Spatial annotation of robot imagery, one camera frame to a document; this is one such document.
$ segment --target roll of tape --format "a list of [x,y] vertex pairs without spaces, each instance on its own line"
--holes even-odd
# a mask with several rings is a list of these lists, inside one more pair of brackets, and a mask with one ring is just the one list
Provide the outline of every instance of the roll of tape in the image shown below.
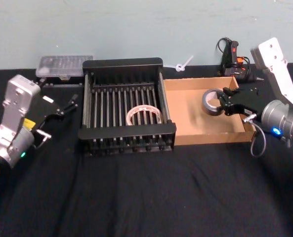
[[133,107],[127,113],[127,115],[126,115],[126,124],[128,126],[132,126],[131,119],[133,118],[133,116],[136,113],[138,113],[140,111],[148,111],[150,113],[154,113],[156,115],[156,118],[157,118],[157,123],[162,123],[163,116],[162,116],[162,113],[161,113],[161,111],[159,109],[157,109],[156,107],[151,106],[151,105],[139,105],[139,106]]
[[208,115],[218,116],[223,112],[221,106],[214,106],[209,103],[212,99],[220,98],[222,94],[223,91],[219,89],[210,89],[204,93],[202,96],[202,108]]

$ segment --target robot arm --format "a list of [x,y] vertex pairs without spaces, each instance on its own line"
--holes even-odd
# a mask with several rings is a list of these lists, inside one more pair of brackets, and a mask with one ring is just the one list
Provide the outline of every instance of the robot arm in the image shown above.
[[[256,88],[250,90],[223,91],[213,89],[203,95],[203,107],[210,115],[217,116],[225,111],[225,115],[244,114],[255,119],[262,127],[274,136],[293,142],[293,82],[287,69],[279,43],[272,38],[251,50],[256,66],[267,75],[278,100],[266,104],[258,95]],[[211,98],[220,101],[219,107],[209,104]]]
[[41,130],[44,123],[50,118],[63,119],[78,106],[74,102],[77,95],[74,95],[61,109],[54,100],[41,97],[40,86],[21,75],[8,82],[0,124],[0,187],[7,181],[11,169],[34,144],[37,134],[44,137],[43,142],[51,138]]

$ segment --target black dish rack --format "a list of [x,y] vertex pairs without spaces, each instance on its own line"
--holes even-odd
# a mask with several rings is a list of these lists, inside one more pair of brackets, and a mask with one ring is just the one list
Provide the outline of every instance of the black dish rack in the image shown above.
[[[78,137],[92,153],[167,151],[174,147],[160,58],[90,60],[83,63],[84,107]],[[152,105],[163,115],[139,112],[126,125],[127,112]]]

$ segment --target black table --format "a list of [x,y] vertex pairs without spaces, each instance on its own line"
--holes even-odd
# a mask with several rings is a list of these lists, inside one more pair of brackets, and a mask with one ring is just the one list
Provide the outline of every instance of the black table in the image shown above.
[[[0,70],[0,120],[16,74],[35,78],[35,70]],[[164,78],[215,74],[216,66],[189,66]],[[269,82],[241,85],[249,86],[275,99]],[[75,92],[83,89],[43,90],[58,103]],[[49,124],[53,139],[13,170],[0,194],[0,236],[293,236],[293,147],[267,136],[259,159],[247,143],[88,158],[77,149],[81,113]]]

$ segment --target cardboard box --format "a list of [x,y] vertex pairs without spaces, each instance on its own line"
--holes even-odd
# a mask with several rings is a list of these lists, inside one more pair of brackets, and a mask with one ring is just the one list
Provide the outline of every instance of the cardboard box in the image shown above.
[[243,124],[244,115],[210,116],[202,110],[202,95],[206,90],[237,88],[235,78],[166,79],[164,85],[170,118],[177,126],[175,145],[252,140],[255,128],[249,123]]

